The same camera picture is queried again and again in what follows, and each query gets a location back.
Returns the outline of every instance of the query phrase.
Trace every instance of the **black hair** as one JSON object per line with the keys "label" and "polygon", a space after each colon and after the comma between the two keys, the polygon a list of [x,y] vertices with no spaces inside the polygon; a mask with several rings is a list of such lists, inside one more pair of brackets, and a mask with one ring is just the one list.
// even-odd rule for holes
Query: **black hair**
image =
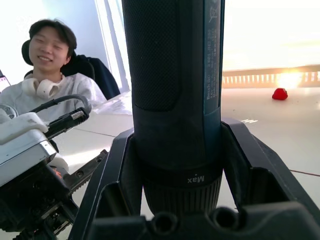
{"label": "black hair", "polygon": [[69,47],[67,56],[71,57],[74,50],[77,48],[77,38],[74,32],[58,20],[42,19],[31,25],[29,30],[30,39],[32,39],[44,27],[51,27],[57,30],[60,40]]}

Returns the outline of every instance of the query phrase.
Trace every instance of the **red object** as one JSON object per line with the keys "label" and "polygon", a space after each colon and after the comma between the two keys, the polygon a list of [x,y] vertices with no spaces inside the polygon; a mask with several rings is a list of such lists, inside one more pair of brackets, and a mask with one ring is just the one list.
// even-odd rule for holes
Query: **red object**
{"label": "red object", "polygon": [[288,98],[288,93],[284,88],[277,88],[274,91],[272,98],[275,100],[286,100]]}

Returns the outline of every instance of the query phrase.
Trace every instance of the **black office chair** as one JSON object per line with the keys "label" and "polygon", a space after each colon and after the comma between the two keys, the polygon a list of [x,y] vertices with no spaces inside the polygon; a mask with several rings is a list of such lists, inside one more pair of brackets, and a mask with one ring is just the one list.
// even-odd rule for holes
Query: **black office chair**
{"label": "black office chair", "polygon": [[[29,43],[30,40],[27,40],[22,45],[22,57],[28,65],[33,66],[33,63],[29,58]],[[61,72],[66,77],[80,73],[93,79],[107,100],[120,94],[115,78],[98,58],[76,55],[74,52],[70,62],[61,68]]]}

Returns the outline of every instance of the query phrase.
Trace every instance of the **white headphones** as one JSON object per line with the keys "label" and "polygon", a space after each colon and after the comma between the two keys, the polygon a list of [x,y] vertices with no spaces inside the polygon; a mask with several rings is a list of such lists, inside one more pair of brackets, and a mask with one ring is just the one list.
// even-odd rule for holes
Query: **white headphones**
{"label": "white headphones", "polygon": [[61,77],[62,80],[58,83],[52,82],[49,79],[44,79],[40,82],[30,74],[22,81],[22,91],[29,96],[38,96],[42,99],[52,98],[59,92],[65,80],[65,76],[61,74]]}

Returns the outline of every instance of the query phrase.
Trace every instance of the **chair headrest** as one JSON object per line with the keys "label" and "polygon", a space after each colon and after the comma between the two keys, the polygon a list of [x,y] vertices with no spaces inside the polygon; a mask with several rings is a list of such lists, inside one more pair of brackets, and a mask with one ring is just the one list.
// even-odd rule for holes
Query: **chair headrest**
{"label": "chair headrest", "polygon": [[[30,44],[30,40],[27,40],[22,44],[21,53],[22,53],[22,57],[23,57],[23,60],[25,61],[25,63],[30,66],[33,66],[34,64],[31,62],[30,57],[29,57],[29,44]],[[76,53],[73,52],[70,62],[72,62],[76,57],[77,57]]]}

